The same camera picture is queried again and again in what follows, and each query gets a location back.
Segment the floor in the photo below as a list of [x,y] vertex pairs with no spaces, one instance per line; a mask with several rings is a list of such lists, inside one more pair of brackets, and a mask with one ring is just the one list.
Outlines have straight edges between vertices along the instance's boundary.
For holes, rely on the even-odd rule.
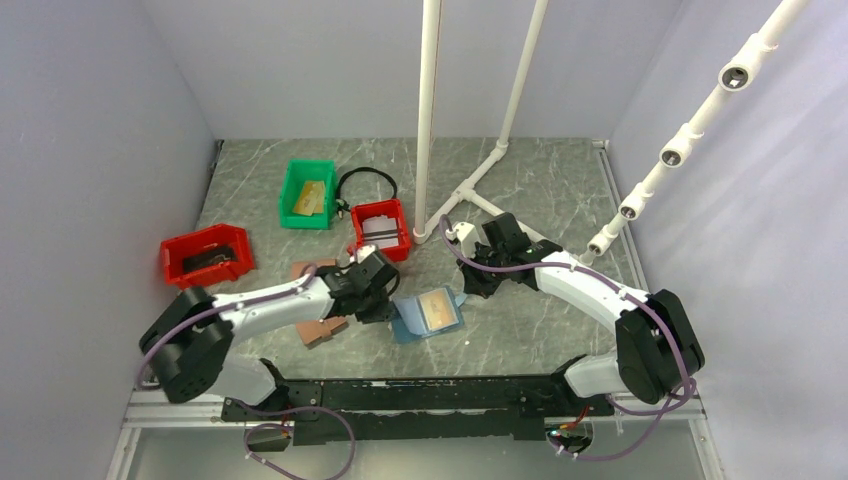
[[[431,149],[428,213],[481,163],[494,138],[436,139]],[[368,165],[389,173],[399,185],[407,222],[413,222],[416,140],[299,139],[226,141],[197,227],[228,223],[247,229],[257,269],[236,282],[209,288],[213,293],[249,291],[289,280],[292,262],[341,258],[354,238],[349,216],[327,231],[280,227],[277,199],[292,158],[331,159],[339,174]],[[589,139],[518,138],[477,186],[500,208],[573,253],[614,213],[611,194]],[[352,205],[389,198],[387,182],[367,173],[345,183]],[[453,221],[481,223],[490,217],[470,204]],[[462,276],[441,240],[431,237],[400,263],[397,296],[413,296],[448,285],[462,290]],[[594,267],[634,285],[621,242]],[[551,372],[580,354],[605,353],[612,335],[565,302],[504,282],[491,298],[470,298],[462,329],[408,345],[394,342],[386,324],[349,326],[313,348],[294,328],[253,338],[236,352],[270,358],[288,378],[409,377]]]

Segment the black strap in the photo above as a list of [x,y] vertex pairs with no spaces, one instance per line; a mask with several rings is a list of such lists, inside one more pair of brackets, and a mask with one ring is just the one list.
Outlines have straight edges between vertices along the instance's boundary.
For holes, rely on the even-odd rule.
[[389,185],[392,186],[392,198],[397,198],[397,182],[395,182],[395,179],[392,178],[391,175],[389,175],[386,172],[383,172],[381,170],[377,170],[376,168],[371,168],[371,167],[354,168],[353,170],[342,175],[342,178],[339,179],[339,185],[336,187],[336,203],[339,204],[339,216],[341,216],[343,211],[344,212],[350,211],[350,204],[347,203],[346,201],[342,200],[342,185],[344,184],[344,182],[348,178],[350,178],[351,175],[353,175],[354,173],[359,173],[359,172],[376,173],[377,175],[388,180]]

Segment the brown cardboard box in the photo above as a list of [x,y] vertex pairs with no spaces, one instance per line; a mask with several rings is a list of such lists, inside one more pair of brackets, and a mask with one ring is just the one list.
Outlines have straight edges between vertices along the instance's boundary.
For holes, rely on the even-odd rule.
[[[335,265],[336,261],[332,258],[324,258],[321,260],[315,260],[313,263],[318,264],[318,266],[324,266]],[[303,268],[308,264],[309,262],[294,262],[291,269],[291,278],[296,279],[300,277],[300,272],[302,272]],[[345,325],[347,325],[345,317],[332,317],[324,319],[323,322],[318,320],[301,322],[295,324],[295,328],[297,329],[297,333],[300,335],[300,340],[303,341],[303,344],[309,346],[322,338],[330,338],[334,333],[336,333],[336,331]]]

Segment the wall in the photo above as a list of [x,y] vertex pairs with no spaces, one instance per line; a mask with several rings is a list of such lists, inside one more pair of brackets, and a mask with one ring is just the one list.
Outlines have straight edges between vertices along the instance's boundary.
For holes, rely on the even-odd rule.
[[[777,3],[689,2],[612,136],[625,193]],[[846,27],[842,2],[811,2],[634,224],[701,339],[731,479],[848,477]]]
[[[145,0],[218,138],[415,136],[422,2]],[[530,0],[446,1],[434,133],[500,132]],[[552,0],[515,136],[609,138],[681,0]]]
[[104,478],[213,137],[135,0],[0,7],[0,465]]

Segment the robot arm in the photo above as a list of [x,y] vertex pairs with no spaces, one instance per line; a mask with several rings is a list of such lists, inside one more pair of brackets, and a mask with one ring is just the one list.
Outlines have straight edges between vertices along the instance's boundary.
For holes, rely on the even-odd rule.
[[[489,273],[457,260],[465,279],[465,293],[488,297],[503,280],[510,279],[565,300],[615,335],[615,351],[572,359],[557,371],[577,396],[588,398],[601,393],[629,392],[645,403],[656,404],[682,380],[669,341],[676,342],[689,374],[703,367],[701,347],[680,300],[673,293],[662,290],[651,295],[592,270],[589,270],[591,275],[587,275],[588,269],[580,266],[577,258],[559,245],[548,240],[531,242],[510,213],[501,214],[482,227],[488,245],[481,242],[473,225],[464,222],[455,224],[447,236],[459,244],[465,257],[487,267],[533,263],[572,267]],[[653,309],[674,338],[665,338],[653,320],[627,300],[628,297]]]
[[256,405],[279,387],[282,377],[270,362],[231,354],[232,347],[309,320],[347,315],[362,323],[390,320],[394,307],[385,287],[397,273],[382,253],[374,252],[345,270],[319,267],[314,278],[304,276],[248,293],[212,296],[192,287],[162,313],[139,347],[148,354],[178,325],[204,316],[160,345],[150,358],[165,395],[172,403],[183,403],[208,392]]

